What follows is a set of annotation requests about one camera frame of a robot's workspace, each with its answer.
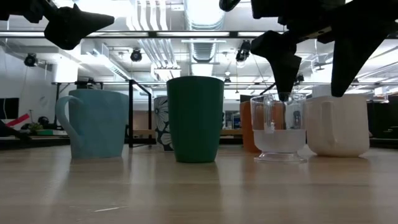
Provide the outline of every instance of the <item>ventilation duct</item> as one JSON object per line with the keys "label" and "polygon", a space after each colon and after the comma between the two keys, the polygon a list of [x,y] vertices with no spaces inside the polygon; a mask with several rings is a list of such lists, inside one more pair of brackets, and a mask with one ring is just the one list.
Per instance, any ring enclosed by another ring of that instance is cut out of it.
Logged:
{"label": "ventilation duct", "polygon": [[[221,30],[224,24],[224,11],[214,0],[184,0],[185,20],[189,30]],[[216,52],[216,44],[192,43],[190,51],[199,63],[208,63]]]}

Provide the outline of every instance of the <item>water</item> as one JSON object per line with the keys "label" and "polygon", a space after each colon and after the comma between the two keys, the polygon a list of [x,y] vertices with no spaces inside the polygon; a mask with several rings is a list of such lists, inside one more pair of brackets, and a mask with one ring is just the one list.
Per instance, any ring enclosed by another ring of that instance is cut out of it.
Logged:
{"label": "water", "polygon": [[292,153],[305,145],[305,130],[254,130],[254,143],[263,152]]}

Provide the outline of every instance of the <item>floral patterned cup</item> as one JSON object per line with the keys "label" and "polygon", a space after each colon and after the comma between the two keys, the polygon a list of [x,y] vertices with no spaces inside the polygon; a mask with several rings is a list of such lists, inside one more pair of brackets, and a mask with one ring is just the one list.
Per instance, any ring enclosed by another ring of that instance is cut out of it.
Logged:
{"label": "floral patterned cup", "polygon": [[169,128],[169,106],[167,96],[154,99],[154,110],[156,118],[156,142],[163,147],[164,151],[173,151],[172,137]]}

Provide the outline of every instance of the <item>ceiling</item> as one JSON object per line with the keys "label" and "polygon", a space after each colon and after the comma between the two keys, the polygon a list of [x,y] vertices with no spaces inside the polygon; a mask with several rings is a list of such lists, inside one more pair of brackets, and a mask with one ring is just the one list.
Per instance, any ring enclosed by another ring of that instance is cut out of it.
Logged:
{"label": "ceiling", "polygon": [[[71,6],[72,0],[57,0],[55,3],[58,6]],[[80,0],[76,3],[83,10],[96,11],[100,13],[107,13],[113,16],[117,16],[116,21],[113,25],[106,27],[104,30],[117,30],[127,31],[129,30],[126,25],[126,16],[131,13],[130,1],[110,1],[110,0]],[[169,30],[186,30],[187,25],[185,22],[185,16],[183,11],[183,1],[171,0],[166,1],[166,21]],[[197,11],[206,13],[206,6],[198,8]],[[147,2],[147,21],[150,21],[149,17],[150,7],[149,1]],[[44,30],[47,25],[47,21],[44,19],[39,24],[30,24],[21,16],[12,16],[8,22],[0,21],[0,30]],[[275,30],[279,32],[284,31],[284,27],[277,23],[276,18],[266,18],[255,20],[251,16],[251,8],[248,1],[242,1],[238,4],[237,8],[225,14],[223,30],[240,30],[240,31],[265,31]],[[177,64],[180,67],[181,75],[191,74],[193,66],[190,56],[190,44],[182,43],[183,39],[171,39],[171,46],[177,59]],[[219,39],[224,40],[223,43],[217,44],[216,53],[214,60],[211,61],[211,75],[224,79],[225,73],[229,72],[232,82],[273,82],[274,78],[272,70],[266,59],[250,55],[246,60],[245,66],[238,68],[236,66],[235,55],[238,47],[242,43],[242,39]],[[156,79],[151,74],[152,62],[143,50],[142,60],[140,62],[132,62],[130,54],[134,48],[140,48],[139,40],[137,39],[86,39],[81,43],[81,52],[67,52],[59,49],[58,51],[53,50],[55,47],[51,42],[45,39],[8,39],[7,46],[10,51],[14,51],[15,54],[21,56],[26,53],[26,50],[22,50],[27,47],[35,47],[38,53],[42,53],[46,48],[52,48],[52,56],[48,54],[41,55],[40,59],[46,60],[48,63],[59,63],[58,56],[63,55],[64,57],[70,56],[73,60],[80,64],[79,76],[93,77],[98,81],[114,81],[114,73],[103,63],[93,60],[92,57],[86,54],[91,52],[90,49],[93,46],[101,46],[104,44],[109,49],[109,58],[118,66],[121,70],[127,72],[134,79],[139,82],[164,82],[166,80]],[[325,62],[326,58],[333,56],[334,43],[321,44],[314,40],[307,40],[297,45],[297,55],[303,58],[303,62],[300,67],[300,73],[305,77],[305,82],[330,82],[331,77],[331,66],[325,65],[319,70],[319,67],[314,66],[315,62]],[[395,81],[394,77],[398,77],[398,67],[394,63],[398,62],[398,40],[385,40],[380,47],[371,56],[371,59],[364,65],[359,72],[359,77],[363,74],[368,74],[367,78],[360,79],[361,82],[379,82],[379,81]],[[379,72],[372,75],[372,72],[376,72],[381,68],[390,65],[385,69],[385,72]],[[206,65],[200,65],[200,69],[207,69]],[[117,90],[127,90],[126,86],[110,87]],[[258,86],[239,86],[242,93],[247,94],[258,94],[261,90],[253,89]],[[352,93],[372,93],[370,90],[375,89],[376,86],[368,85],[360,88],[355,87],[351,90]],[[307,92],[310,93],[311,88],[306,87]],[[165,89],[161,86],[160,88],[154,88],[154,91],[159,91],[159,94],[163,94],[161,91]]]}

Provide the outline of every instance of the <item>mug handle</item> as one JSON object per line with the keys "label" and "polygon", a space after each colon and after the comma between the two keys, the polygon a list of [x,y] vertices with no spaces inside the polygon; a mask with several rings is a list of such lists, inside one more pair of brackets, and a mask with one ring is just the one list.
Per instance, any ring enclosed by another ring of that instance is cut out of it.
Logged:
{"label": "mug handle", "polygon": [[65,105],[71,101],[71,103],[78,103],[80,106],[83,106],[83,102],[74,96],[64,96],[60,99],[58,99],[57,104],[55,105],[55,114],[57,115],[57,118],[62,125],[62,127],[65,129],[65,131],[68,133],[70,136],[71,141],[74,141],[76,139],[76,143],[79,145],[79,147],[82,146],[83,142],[81,140],[81,137],[79,134],[75,131],[75,129],[70,125],[69,120],[67,116],[65,115]]}
{"label": "mug handle", "polygon": [[336,142],[334,127],[333,127],[333,102],[326,101],[321,104],[321,122],[323,126],[323,135],[327,143],[334,144]]}

